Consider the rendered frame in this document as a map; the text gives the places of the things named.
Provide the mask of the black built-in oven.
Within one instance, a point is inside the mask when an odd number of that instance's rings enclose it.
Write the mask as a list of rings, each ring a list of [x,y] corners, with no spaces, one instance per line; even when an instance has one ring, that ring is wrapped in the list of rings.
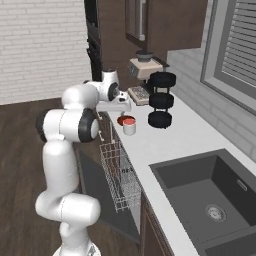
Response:
[[[84,0],[86,25],[88,31],[87,53],[91,62],[93,81],[102,80],[101,41],[98,22],[98,1]]]

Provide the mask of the brown wall cupboard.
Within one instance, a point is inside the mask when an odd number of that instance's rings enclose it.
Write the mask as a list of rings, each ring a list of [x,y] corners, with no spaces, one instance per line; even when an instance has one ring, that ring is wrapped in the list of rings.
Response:
[[[165,61],[201,47],[208,0],[125,0],[126,38]]]

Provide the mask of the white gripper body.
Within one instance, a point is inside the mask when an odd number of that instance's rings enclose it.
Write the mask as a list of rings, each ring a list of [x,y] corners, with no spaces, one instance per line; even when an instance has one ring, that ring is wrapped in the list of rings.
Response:
[[[96,110],[98,112],[129,112],[131,103],[129,101],[117,103],[100,101],[96,106]]]

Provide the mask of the black three-tier stand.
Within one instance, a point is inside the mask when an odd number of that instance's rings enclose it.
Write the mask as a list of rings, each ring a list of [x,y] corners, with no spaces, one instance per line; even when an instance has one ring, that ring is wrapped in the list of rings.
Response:
[[[149,96],[149,105],[154,109],[148,115],[148,124],[154,128],[166,129],[172,123],[168,110],[174,105],[170,88],[176,84],[176,75],[170,72],[155,72],[150,75],[148,84],[154,89]]]

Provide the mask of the brown base cupboard door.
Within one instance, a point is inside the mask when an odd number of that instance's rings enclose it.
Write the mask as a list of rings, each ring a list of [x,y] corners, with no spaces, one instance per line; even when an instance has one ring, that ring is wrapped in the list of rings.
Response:
[[[144,193],[141,193],[140,255],[174,256]]]

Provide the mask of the white cup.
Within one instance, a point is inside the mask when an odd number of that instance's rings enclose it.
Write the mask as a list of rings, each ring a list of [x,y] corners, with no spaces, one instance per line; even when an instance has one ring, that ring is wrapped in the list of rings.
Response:
[[[123,133],[127,136],[132,136],[136,133],[136,120],[127,118],[123,121]]]

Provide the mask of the dark grey sink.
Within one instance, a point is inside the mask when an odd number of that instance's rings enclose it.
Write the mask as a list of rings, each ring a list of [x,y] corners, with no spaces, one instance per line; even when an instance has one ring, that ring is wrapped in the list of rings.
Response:
[[[256,256],[256,176],[227,150],[150,168],[200,256]]]

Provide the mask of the brown tall cupboard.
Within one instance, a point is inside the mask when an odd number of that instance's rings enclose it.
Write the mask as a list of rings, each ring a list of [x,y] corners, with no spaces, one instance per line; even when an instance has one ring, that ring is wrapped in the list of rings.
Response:
[[[126,39],[125,0],[98,0],[98,14],[103,69],[117,71],[123,91],[139,86],[128,68],[139,47]]]

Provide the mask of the grey window with blinds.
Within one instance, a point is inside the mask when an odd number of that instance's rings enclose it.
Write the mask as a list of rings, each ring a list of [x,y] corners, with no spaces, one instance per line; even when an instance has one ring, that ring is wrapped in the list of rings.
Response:
[[[256,116],[256,0],[214,0],[201,82]]]

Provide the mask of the cream coffee machine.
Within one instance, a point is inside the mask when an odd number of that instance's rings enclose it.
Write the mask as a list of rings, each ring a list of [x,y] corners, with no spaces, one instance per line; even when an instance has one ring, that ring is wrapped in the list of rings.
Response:
[[[140,85],[128,89],[128,93],[137,106],[149,103],[150,93],[145,88],[150,75],[155,72],[162,72],[163,65],[153,59],[153,54],[144,50],[138,50],[136,57],[129,61],[130,74],[140,81]]]

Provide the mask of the dark grey dishwasher door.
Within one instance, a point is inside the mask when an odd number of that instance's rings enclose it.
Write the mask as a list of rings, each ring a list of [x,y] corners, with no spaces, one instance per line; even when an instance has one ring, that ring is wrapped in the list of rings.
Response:
[[[131,212],[128,209],[124,211],[115,210],[102,166],[81,150],[77,151],[77,156],[80,163],[80,181],[83,191],[100,202],[101,214],[99,221],[107,224],[136,244],[140,244],[140,235]]]

